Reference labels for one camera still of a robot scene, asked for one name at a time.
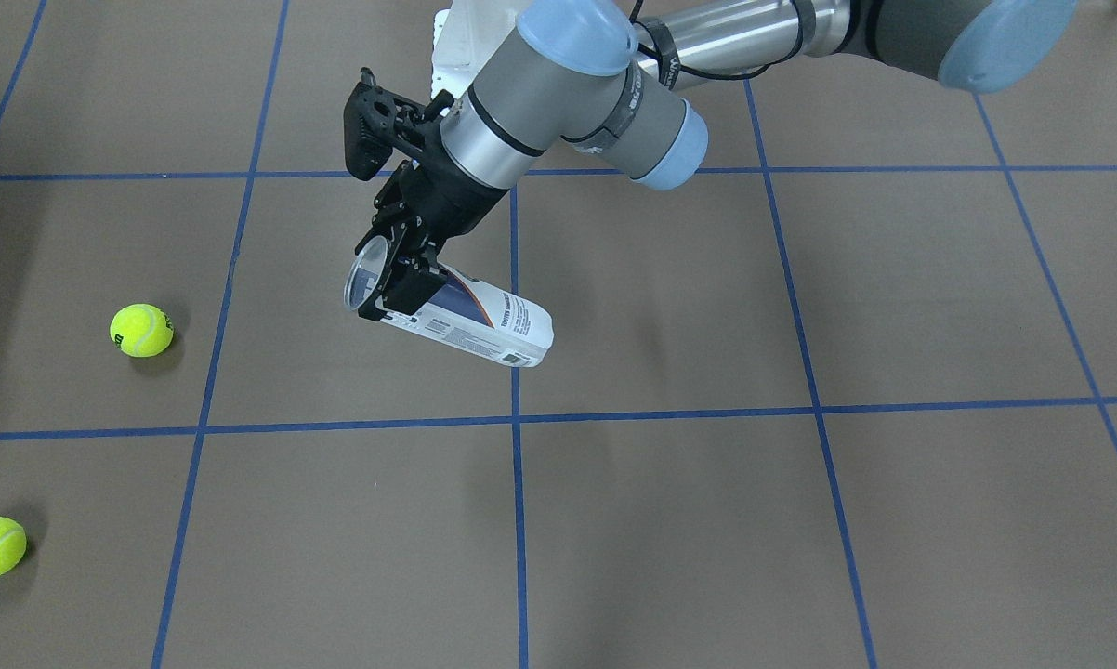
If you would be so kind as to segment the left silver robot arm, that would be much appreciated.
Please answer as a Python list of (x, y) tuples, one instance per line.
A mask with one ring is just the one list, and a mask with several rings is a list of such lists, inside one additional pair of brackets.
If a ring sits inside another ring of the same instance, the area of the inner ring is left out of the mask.
[(672, 190), (701, 164), (704, 121), (680, 96), (742, 82), (799, 56), (867, 57), (942, 87), (995, 93), (1033, 71), (1068, 29), (1073, 1), (712, 1), (626, 15), (612, 1), (533, 1), (472, 80), (417, 103), (363, 69), (345, 105), (345, 162), (372, 179), (405, 160), (375, 198), (363, 243), (375, 283), (350, 275), (367, 321), (413, 316), (443, 288), (437, 256), (563, 141), (639, 185)]

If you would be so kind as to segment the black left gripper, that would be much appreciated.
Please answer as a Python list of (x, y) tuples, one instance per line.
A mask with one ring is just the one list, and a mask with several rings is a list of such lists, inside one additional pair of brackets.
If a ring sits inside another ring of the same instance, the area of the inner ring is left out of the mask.
[[(472, 231), (508, 191), (483, 185), (451, 164), (405, 160), (375, 195), (371, 232), (359, 242), (359, 316), (383, 321), (392, 312), (413, 316), (448, 280), (435, 267), (445, 242)], [(431, 264), (422, 268), (401, 258)]]

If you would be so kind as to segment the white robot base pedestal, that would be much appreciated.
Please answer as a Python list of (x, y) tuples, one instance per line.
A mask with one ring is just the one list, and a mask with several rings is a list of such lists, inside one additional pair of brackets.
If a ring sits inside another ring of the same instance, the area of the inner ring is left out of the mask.
[(431, 95), (460, 95), (515, 29), (529, 1), (454, 1), (435, 16)]

